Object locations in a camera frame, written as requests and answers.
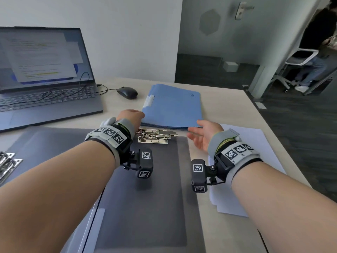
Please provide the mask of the white door frame post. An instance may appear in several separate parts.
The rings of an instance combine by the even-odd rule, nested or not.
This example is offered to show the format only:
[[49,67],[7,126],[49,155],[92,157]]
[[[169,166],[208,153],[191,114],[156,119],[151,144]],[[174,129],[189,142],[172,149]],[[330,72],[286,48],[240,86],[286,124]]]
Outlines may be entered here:
[[313,16],[329,3],[330,0],[275,0],[267,6],[271,15],[276,15],[276,22],[262,64],[248,88],[252,97],[262,98],[276,71],[299,45]]

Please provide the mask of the wrist band with markers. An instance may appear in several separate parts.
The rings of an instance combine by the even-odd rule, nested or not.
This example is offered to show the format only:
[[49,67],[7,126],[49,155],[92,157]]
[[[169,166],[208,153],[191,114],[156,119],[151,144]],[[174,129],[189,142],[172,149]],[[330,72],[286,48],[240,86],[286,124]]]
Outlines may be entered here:
[[105,146],[113,154],[117,168],[128,161],[135,132],[129,119],[116,120],[112,117],[102,122],[98,129],[88,133],[85,141],[95,141]]
[[229,187],[235,175],[244,167],[263,162],[260,153],[243,142],[233,129],[216,133],[209,142],[208,153],[217,168],[216,177]]

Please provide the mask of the person's right hand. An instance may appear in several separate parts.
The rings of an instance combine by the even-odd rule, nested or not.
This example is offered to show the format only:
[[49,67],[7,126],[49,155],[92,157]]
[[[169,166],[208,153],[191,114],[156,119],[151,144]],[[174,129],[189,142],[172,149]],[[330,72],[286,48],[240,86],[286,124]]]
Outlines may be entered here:
[[223,132],[224,129],[220,124],[212,122],[212,126],[207,128],[202,127],[188,127],[187,137],[192,140],[197,149],[208,151],[208,145],[212,137]]

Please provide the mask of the right wrist band with markers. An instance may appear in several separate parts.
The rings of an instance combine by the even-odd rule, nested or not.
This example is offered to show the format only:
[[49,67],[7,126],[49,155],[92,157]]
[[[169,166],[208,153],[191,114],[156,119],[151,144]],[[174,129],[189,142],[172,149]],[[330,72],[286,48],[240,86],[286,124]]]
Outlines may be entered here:
[[233,129],[216,133],[209,142],[208,153],[217,168],[216,177],[229,187],[235,175],[244,167],[263,162],[260,153],[243,142]]

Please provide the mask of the grey hexagon wall panel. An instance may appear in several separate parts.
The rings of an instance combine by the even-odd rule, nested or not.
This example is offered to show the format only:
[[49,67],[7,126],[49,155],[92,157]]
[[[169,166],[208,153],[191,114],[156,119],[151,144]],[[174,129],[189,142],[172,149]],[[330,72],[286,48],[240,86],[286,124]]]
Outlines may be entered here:
[[221,15],[216,9],[204,12],[200,17],[199,30],[206,36],[218,31]]

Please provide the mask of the small white box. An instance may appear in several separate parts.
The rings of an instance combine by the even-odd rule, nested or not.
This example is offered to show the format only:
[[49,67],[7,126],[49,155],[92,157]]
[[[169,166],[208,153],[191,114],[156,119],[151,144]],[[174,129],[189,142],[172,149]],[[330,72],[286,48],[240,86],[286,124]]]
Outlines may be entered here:
[[223,68],[226,72],[235,73],[235,72],[238,71],[239,65],[240,64],[238,64],[236,62],[225,61],[224,64],[223,64]]

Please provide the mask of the blue paper folder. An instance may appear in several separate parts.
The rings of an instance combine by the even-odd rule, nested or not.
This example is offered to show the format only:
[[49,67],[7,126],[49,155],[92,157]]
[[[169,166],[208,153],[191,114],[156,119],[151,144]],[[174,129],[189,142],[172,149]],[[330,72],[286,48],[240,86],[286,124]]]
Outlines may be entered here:
[[186,129],[197,127],[196,121],[203,119],[199,92],[155,84],[148,96],[151,94],[155,96],[152,106],[142,108],[143,126]]

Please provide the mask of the stack of white paper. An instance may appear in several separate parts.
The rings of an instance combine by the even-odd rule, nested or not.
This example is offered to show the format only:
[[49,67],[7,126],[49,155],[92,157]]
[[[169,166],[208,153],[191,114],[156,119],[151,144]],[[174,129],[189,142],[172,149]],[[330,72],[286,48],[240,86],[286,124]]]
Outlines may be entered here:
[[[262,130],[233,126],[228,124],[220,125],[223,127],[224,130],[228,130],[231,128],[234,131],[238,132],[241,139],[243,139],[245,143],[247,143],[249,146],[251,146],[253,149],[257,150],[260,153],[261,159],[265,163],[269,164],[276,170],[286,174]],[[211,203],[217,207],[218,212],[248,217],[247,213],[239,203],[233,191],[224,183],[215,186],[209,186],[208,192],[209,199]]]

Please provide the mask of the grey laptop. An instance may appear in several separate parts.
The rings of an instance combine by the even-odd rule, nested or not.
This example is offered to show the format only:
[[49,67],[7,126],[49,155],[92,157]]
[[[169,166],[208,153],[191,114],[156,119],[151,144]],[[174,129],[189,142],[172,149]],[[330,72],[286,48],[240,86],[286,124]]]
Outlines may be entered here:
[[80,28],[0,26],[0,132],[102,112]]

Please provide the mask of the white office chair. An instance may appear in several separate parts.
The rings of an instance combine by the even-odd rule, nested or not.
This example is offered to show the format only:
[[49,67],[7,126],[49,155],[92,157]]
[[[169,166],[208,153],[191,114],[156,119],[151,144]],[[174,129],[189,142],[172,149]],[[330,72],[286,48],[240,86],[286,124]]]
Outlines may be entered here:
[[[306,58],[297,58],[294,57],[294,55],[297,52],[308,52],[311,53],[308,57]],[[303,66],[312,66],[312,59],[314,59],[318,55],[319,51],[318,50],[313,50],[313,49],[303,49],[303,48],[298,48],[292,55],[288,57],[285,61],[285,65],[282,67],[280,73],[275,73],[274,76],[272,77],[271,81],[269,84],[274,83],[275,81],[279,81],[285,88],[284,93],[288,92],[291,87],[295,88],[299,85],[298,82],[296,81],[290,81],[283,77],[283,72],[286,70],[288,66],[296,66],[296,67],[303,67]],[[307,88],[305,92],[301,92],[303,96],[308,96],[311,94],[315,89],[317,89],[320,85],[322,85],[325,81],[328,79],[332,79],[335,74],[337,73],[337,67],[331,71],[326,77],[324,77],[322,80],[317,81],[313,86],[310,86]]]

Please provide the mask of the person's left hand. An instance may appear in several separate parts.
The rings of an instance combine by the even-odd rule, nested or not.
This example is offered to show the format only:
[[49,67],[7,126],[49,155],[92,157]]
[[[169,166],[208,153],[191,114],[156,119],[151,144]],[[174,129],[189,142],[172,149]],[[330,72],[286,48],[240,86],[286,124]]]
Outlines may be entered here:
[[139,120],[135,117],[135,112],[137,112],[137,110],[133,109],[122,110],[116,117],[116,121],[126,119],[133,125],[134,130],[137,131],[141,125],[142,120]]

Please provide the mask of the metal binder mechanism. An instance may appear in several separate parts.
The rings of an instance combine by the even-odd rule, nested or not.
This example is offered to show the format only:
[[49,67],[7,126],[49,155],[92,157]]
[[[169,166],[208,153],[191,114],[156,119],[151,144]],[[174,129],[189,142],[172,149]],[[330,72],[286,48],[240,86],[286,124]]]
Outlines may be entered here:
[[7,180],[12,172],[23,162],[22,158],[14,158],[15,153],[0,151],[0,186]]
[[171,136],[160,134],[141,134],[138,136],[138,143],[147,144],[168,144]]
[[171,137],[177,137],[178,134],[170,132],[167,129],[148,129],[140,128],[136,131],[136,135],[140,135],[143,138],[149,139],[171,139]]

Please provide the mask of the person's left forearm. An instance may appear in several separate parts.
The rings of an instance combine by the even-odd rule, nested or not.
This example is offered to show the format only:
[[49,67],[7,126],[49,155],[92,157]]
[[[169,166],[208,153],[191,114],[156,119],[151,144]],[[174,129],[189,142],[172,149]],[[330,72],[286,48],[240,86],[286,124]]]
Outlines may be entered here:
[[60,253],[115,163],[104,145],[86,141],[0,187],[0,253]]

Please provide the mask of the grey open binder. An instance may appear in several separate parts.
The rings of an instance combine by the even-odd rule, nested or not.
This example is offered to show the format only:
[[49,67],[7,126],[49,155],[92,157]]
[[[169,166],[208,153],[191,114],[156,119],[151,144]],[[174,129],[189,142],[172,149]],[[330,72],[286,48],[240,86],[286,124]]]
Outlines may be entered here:
[[60,253],[205,253],[186,137],[150,148],[154,170],[140,179],[119,167]]

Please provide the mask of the black computer mouse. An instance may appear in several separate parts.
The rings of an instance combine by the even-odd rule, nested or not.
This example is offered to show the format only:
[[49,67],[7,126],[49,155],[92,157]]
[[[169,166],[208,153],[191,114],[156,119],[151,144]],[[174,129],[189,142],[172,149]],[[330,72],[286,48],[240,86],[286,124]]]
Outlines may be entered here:
[[138,96],[138,92],[135,89],[126,86],[116,89],[116,92],[128,100],[137,99]]

